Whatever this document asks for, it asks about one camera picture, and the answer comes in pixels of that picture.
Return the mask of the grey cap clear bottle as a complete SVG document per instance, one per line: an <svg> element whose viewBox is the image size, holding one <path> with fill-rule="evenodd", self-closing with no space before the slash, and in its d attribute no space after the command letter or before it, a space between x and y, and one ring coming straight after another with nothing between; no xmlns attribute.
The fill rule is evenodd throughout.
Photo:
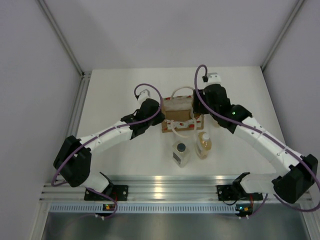
<svg viewBox="0 0 320 240"><path fill-rule="evenodd" d="M183 142L176 141L172 145L172 157L175 163L183 168L189 162L190 150Z"/></svg>

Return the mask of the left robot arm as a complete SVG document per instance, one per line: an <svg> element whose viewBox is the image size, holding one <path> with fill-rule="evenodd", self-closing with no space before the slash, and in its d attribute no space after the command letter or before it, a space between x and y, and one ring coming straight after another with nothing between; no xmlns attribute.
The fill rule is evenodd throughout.
<svg viewBox="0 0 320 240"><path fill-rule="evenodd" d="M165 119L162 102L147 98L134 113L126 115L113 126L86 137L67 137L54 162L56 173L51 186L68 184L72 188L84 187L102 200L113 194L111 180L102 172L92 170L94 153L103 152L119 143L133 140Z"/></svg>

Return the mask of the burlap watermelon canvas bag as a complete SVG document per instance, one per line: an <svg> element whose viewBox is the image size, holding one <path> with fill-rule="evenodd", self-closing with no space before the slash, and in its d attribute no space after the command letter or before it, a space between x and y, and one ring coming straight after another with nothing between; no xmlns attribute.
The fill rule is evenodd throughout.
<svg viewBox="0 0 320 240"><path fill-rule="evenodd" d="M161 132L190 138L204 128L204 115L194 113L193 94L176 96L178 91L184 89L194 90L191 86L182 86L175 89L169 97L162 99L161 111L165 119L161 123Z"/></svg>

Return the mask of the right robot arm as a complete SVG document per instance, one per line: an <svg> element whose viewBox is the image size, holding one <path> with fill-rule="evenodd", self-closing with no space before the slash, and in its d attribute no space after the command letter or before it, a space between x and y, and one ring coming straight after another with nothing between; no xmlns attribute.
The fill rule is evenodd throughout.
<svg viewBox="0 0 320 240"><path fill-rule="evenodd" d="M209 114L224 129L247 142L275 169L275 173L244 172L232 183L232 192L244 199L249 194L273 194L285 204L294 204L312 185L319 185L318 160L303 156L272 136L252 113L232 104L219 83L193 91L194 113Z"/></svg>

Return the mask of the white cap amber bottle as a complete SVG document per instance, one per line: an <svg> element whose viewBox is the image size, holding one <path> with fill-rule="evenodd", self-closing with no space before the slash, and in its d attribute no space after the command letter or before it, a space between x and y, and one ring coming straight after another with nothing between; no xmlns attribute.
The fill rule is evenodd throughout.
<svg viewBox="0 0 320 240"><path fill-rule="evenodd" d="M216 120L212 120L212 125L215 127L215 128L219 128L220 125L218 124L218 122Z"/></svg>
<svg viewBox="0 0 320 240"><path fill-rule="evenodd" d="M197 140L195 144L195 152L197 156L201 160L204 160L208 156L211 149L212 149L212 141L211 141L210 135L205 131L199 132L197 135Z"/></svg>

